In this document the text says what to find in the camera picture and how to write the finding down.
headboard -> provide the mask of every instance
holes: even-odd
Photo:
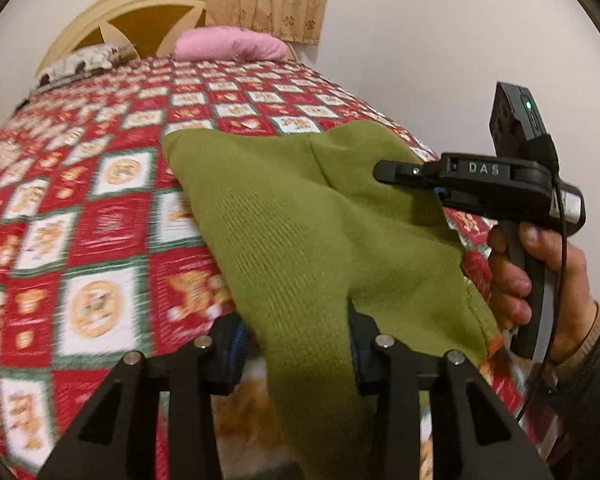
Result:
[[[205,24],[205,8],[206,0],[99,0],[62,31],[38,71],[99,43],[131,43],[138,57],[165,56],[183,30]],[[293,47],[288,49],[288,58],[298,60]]]

human hand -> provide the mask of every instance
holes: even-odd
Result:
[[[551,270],[560,272],[562,239],[558,233],[522,222],[518,235],[526,252],[546,263]],[[526,325],[531,320],[531,307],[523,298],[531,293],[531,280],[506,255],[507,241],[501,226],[491,230],[488,243],[493,250],[489,257],[493,273],[493,294],[489,306],[501,329],[510,330],[515,324]],[[585,254],[571,244],[567,245],[563,279],[560,314],[554,346],[550,349],[550,358],[555,364],[560,364],[578,351],[598,312],[598,306],[589,292]]]

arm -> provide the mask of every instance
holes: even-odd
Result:
[[[520,239],[532,256],[560,270],[562,243],[557,233],[522,224]],[[489,244],[493,249],[490,307],[503,329],[526,324],[531,317],[524,300],[530,291],[528,276],[506,257],[506,241],[500,228],[492,230]],[[571,450],[560,461],[556,478],[600,480],[600,307],[589,293],[585,255],[570,245],[563,278],[564,299],[550,350],[558,387],[546,401],[560,415]]]

bed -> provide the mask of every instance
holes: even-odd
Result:
[[[99,1],[68,25],[40,67],[103,42],[132,43],[135,59],[33,97],[0,130],[0,453],[18,478],[34,477],[125,351],[172,352],[234,308],[160,153],[164,134],[205,127],[278,136],[364,119],[391,129],[421,160],[436,156],[298,63],[291,46],[282,63],[172,59],[179,34],[204,25],[205,2]],[[491,225],[445,213],[466,249],[466,275],[488,298]],[[80,314],[102,298],[106,320]],[[524,395],[517,364],[498,352],[480,371],[514,410]],[[242,389],[216,404],[226,478],[302,478],[270,421],[265,377],[255,358]],[[426,412],[422,423],[422,477],[431,478]],[[525,429],[547,455],[552,416],[534,413]],[[157,477],[167,475],[161,424]]]

pillow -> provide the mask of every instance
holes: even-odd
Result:
[[[176,42],[178,61],[284,61],[284,41],[263,32],[238,27],[201,27],[185,30]]]
[[[97,44],[69,54],[42,70],[34,82],[31,94],[39,94],[73,81],[91,77],[93,73],[110,70],[134,53],[133,45]]]

